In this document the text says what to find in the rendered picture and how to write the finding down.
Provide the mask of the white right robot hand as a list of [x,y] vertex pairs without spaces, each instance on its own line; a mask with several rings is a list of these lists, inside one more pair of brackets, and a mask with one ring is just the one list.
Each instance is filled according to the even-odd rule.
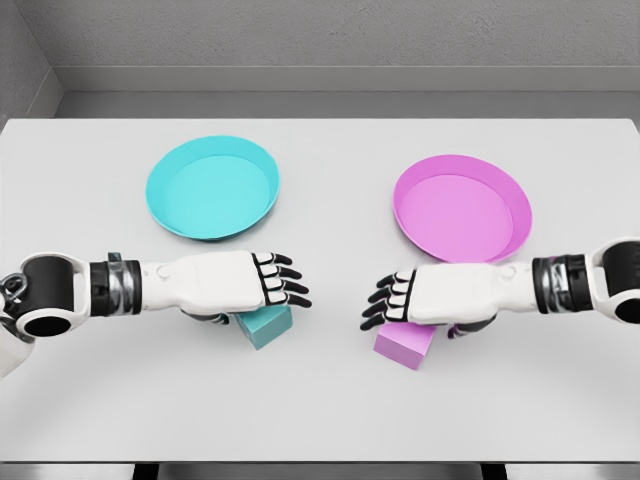
[[476,333],[498,315],[491,293],[494,267],[431,264],[392,273],[376,284],[360,329],[385,323],[449,327],[450,339]]

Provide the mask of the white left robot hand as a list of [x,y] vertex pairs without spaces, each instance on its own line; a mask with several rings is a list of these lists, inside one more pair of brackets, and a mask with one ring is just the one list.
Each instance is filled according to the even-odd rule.
[[193,318],[217,318],[262,307],[312,306],[293,261],[278,253],[214,252],[177,263],[179,308]]

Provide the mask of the cyan block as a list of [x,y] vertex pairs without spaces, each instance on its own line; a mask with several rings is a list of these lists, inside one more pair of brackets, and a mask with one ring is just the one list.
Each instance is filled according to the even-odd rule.
[[256,350],[260,350],[293,325],[291,308],[274,305],[235,314],[235,319]]

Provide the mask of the pink block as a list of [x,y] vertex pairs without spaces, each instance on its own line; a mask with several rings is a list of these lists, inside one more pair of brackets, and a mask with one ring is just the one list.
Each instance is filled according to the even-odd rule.
[[435,333],[434,326],[387,323],[379,328],[373,350],[409,369],[418,370]]

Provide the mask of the pink plate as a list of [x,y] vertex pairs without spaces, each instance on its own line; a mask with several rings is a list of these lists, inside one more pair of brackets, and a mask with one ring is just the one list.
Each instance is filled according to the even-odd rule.
[[525,244],[533,226],[520,184],[466,155],[437,155],[408,167],[394,186],[392,208],[404,235],[445,262],[506,259]]

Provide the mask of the cyan plate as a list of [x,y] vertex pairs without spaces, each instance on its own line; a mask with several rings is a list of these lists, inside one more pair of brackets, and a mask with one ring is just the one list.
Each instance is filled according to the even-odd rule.
[[215,241],[252,228],[271,210],[280,190],[275,159],[235,136],[208,136],[166,153],[145,188],[153,219],[189,239]]

